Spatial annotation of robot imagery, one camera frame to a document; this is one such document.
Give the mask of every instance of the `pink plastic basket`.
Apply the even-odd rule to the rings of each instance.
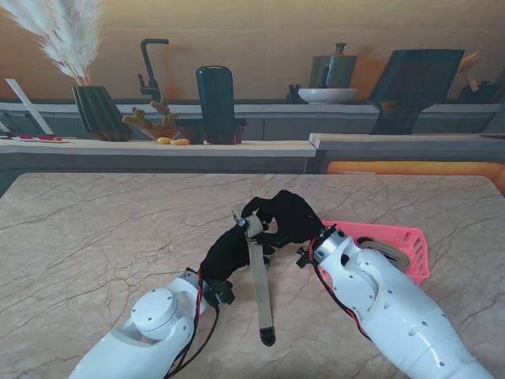
[[[323,221],[330,227],[337,228],[354,240],[360,237],[370,237],[400,249],[410,258],[410,267],[406,274],[418,286],[429,278],[428,245],[425,235],[415,227],[394,227],[391,225],[375,225],[372,223],[347,223],[344,221]]]

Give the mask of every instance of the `black glove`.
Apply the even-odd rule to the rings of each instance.
[[[235,225],[219,237],[200,265],[204,279],[224,282],[234,271],[250,264],[249,248],[244,235],[246,228]],[[270,246],[263,246],[264,255],[272,255],[274,252]],[[267,257],[263,259],[265,264],[270,261]]]
[[[271,200],[254,197],[242,211],[242,217],[249,217],[253,212],[264,223],[272,218],[277,221],[277,233],[259,233],[254,237],[257,243],[283,247],[288,243],[303,243],[324,229],[323,223],[310,205],[300,196],[283,189]]]

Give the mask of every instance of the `vase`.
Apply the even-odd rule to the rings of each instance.
[[[348,88],[353,78],[357,55],[345,55],[346,43],[338,42],[335,53],[330,58],[330,69],[326,80],[328,88]]]
[[[196,71],[205,137],[209,144],[235,144],[234,83],[230,69],[203,66]]]
[[[133,133],[104,87],[73,88],[84,130],[101,141],[129,141]]]

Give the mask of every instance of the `black faucet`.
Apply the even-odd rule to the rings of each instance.
[[[145,67],[146,69],[148,69],[148,76],[149,76],[149,86],[146,87],[144,78],[142,77],[142,74],[139,73],[140,93],[142,95],[151,95],[154,101],[160,101],[161,95],[159,94],[158,82],[155,81],[155,75],[152,73],[151,61],[149,60],[149,54],[148,54],[149,43],[162,43],[163,45],[168,45],[168,39],[147,38],[140,43],[140,49],[142,50]]]

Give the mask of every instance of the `beige strap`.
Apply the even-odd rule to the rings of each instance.
[[[241,219],[244,205],[233,208],[235,220]],[[275,343],[274,323],[271,317],[270,295],[268,293],[268,281],[265,264],[263,261],[263,245],[251,242],[251,238],[263,231],[263,225],[256,215],[245,218],[249,225],[245,231],[245,239],[249,248],[249,260],[251,261],[254,287],[256,290],[256,303],[258,305],[258,321],[260,325],[261,341],[271,346]]]

